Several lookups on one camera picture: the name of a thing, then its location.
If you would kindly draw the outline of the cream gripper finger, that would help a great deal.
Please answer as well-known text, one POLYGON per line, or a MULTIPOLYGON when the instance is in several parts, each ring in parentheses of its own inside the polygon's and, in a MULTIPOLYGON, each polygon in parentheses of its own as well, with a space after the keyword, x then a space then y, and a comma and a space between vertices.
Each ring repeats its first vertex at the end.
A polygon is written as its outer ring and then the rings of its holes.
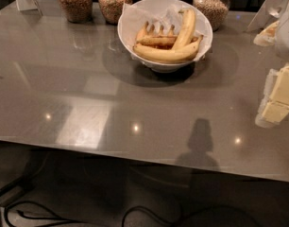
POLYGON ((256 35, 253 43, 259 46, 271 46, 275 44, 275 33, 279 22, 276 21, 267 26, 263 31, 256 35))
POLYGON ((255 123, 263 128, 272 128, 279 125, 288 114, 289 62, 279 71, 275 69, 269 71, 255 123))

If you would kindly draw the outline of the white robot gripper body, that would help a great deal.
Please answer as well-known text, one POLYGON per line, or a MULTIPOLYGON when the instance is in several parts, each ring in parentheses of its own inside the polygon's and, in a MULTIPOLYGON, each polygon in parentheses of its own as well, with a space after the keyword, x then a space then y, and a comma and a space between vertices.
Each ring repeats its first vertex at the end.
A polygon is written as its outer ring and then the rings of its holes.
POLYGON ((279 57, 289 61, 289 0, 276 29, 275 50, 279 57))

